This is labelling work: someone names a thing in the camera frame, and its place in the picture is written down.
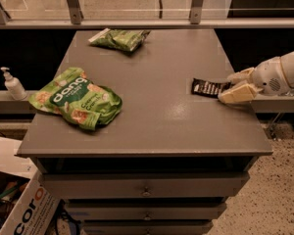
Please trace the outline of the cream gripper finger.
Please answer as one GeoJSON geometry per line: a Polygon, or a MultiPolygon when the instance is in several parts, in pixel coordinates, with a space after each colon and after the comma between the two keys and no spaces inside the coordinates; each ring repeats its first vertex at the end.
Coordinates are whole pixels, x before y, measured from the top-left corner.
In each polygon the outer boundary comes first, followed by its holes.
{"type": "Polygon", "coordinates": [[[240,83],[220,93],[218,98],[224,104],[237,104],[252,101],[261,91],[255,84],[240,83]]]}
{"type": "Polygon", "coordinates": [[[248,68],[239,72],[235,72],[227,77],[227,80],[232,84],[238,84],[241,81],[251,81],[251,75],[254,72],[254,68],[248,68]]]}

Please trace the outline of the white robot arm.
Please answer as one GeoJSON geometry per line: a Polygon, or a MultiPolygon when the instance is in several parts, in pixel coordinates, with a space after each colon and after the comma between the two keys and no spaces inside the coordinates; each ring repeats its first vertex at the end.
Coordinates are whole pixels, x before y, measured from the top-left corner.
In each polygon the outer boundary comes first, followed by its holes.
{"type": "Polygon", "coordinates": [[[294,51],[231,74],[227,80],[232,86],[218,95],[224,104],[249,102],[258,94],[271,96],[290,92],[294,90],[294,51]]]}

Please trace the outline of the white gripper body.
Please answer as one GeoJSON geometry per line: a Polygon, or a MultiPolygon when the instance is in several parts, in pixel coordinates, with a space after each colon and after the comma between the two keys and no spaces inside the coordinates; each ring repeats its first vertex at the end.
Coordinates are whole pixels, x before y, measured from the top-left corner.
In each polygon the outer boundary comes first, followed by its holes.
{"type": "Polygon", "coordinates": [[[251,77],[265,95],[280,95],[291,89],[284,76],[280,57],[261,62],[255,67],[251,77]]]}

